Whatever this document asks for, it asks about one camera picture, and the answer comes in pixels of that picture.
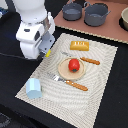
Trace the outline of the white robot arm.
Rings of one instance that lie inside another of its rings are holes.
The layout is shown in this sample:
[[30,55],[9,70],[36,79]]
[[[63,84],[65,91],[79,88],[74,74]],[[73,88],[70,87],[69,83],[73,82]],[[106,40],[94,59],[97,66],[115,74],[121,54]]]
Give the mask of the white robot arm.
[[44,6],[45,0],[12,0],[20,14],[21,23],[16,33],[25,58],[37,59],[48,53],[55,41],[55,22]]

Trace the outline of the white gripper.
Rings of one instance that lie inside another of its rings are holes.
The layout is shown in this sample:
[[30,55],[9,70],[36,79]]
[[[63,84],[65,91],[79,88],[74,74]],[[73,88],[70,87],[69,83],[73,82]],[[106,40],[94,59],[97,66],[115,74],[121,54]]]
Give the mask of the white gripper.
[[45,56],[55,41],[54,31],[55,23],[50,13],[35,17],[21,17],[16,38],[20,41],[24,57],[37,59],[39,56]]

